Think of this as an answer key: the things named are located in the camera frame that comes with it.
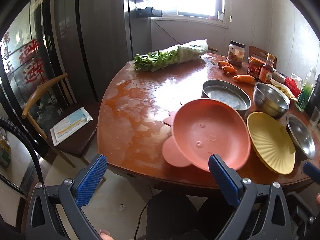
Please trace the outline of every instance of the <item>chair seat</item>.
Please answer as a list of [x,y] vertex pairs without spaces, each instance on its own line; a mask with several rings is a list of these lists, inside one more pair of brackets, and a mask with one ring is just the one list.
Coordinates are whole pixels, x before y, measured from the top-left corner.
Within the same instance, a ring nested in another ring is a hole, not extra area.
[[[92,116],[93,120],[89,121],[78,131],[76,131],[74,134],[72,134],[70,137],[56,146],[56,148],[60,151],[79,158],[87,152],[92,139],[97,132],[100,103],[75,103],[71,106],[68,106],[68,108],[64,110],[61,116],[59,116],[59,118],[55,121],[55,124],[57,124],[63,118],[67,117],[69,114],[73,113],[81,107],[84,107],[84,109]],[[48,143],[53,146],[51,133],[48,134]]]

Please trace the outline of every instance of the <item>yellow shell-shaped plate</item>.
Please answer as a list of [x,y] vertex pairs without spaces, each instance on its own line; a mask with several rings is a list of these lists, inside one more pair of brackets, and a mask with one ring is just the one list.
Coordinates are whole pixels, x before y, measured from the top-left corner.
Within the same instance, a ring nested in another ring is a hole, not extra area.
[[262,112],[249,114],[247,126],[260,160],[272,171],[289,174],[294,168],[295,148],[285,127]]

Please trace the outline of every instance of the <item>vegetable wrapped in plastic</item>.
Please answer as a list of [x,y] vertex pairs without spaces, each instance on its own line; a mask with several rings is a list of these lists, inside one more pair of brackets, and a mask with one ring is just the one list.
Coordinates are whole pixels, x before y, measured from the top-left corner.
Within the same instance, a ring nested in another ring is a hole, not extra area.
[[190,41],[182,45],[175,45],[168,49],[150,52],[147,55],[136,54],[134,57],[134,69],[143,71],[156,71],[170,64],[178,64],[190,60],[196,60],[208,50],[207,39]]

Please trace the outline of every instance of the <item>chair leg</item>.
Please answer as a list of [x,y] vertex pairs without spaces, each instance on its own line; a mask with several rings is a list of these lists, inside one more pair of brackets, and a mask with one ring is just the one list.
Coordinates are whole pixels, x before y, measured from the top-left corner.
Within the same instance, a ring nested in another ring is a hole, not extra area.
[[[84,157],[84,156],[82,156],[81,158],[80,158],[80,160],[85,164],[85,165],[89,165],[90,164],[90,161],[86,158],[86,157]],[[106,181],[107,179],[103,176],[102,177],[102,180],[103,181]]]
[[51,147],[52,150],[55,151],[55,153],[57,153],[63,160],[65,160],[72,168],[75,168],[76,166],[61,152],[59,151],[57,148]]

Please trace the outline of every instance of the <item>red package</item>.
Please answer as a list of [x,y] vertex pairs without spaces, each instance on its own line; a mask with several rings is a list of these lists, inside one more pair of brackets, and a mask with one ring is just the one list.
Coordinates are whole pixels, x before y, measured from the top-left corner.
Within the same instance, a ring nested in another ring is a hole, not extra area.
[[284,85],[286,85],[292,94],[297,98],[300,94],[300,89],[297,87],[297,84],[292,78],[285,78]]

